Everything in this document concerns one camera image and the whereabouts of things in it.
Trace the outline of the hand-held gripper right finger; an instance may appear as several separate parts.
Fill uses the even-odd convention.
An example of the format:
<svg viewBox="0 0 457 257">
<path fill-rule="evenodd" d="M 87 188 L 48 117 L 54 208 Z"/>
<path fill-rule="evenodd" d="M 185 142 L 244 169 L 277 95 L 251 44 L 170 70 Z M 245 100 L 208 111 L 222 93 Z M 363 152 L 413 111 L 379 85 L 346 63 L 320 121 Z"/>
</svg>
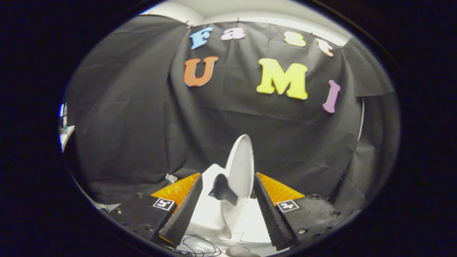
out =
<svg viewBox="0 0 457 257">
<path fill-rule="evenodd" d="M 310 247 L 345 219 L 325 197 L 301 194 L 258 172 L 253 178 L 253 191 L 271 244 L 278 251 Z"/>
</svg>

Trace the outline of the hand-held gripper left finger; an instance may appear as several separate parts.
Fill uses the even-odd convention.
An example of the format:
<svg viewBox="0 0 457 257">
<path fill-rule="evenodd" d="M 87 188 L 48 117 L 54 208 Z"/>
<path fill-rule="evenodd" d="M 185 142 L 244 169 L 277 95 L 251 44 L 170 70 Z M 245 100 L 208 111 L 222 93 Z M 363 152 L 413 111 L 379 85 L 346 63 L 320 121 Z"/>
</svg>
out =
<svg viewBox="0 0 457 257">
<path fill-rule="evenodd" d="M 153 194 L 138 192 L 109 215 L 140 237 L 177 248 L 203 189 L 200 173 L 179 180 Z"/>
</svg>

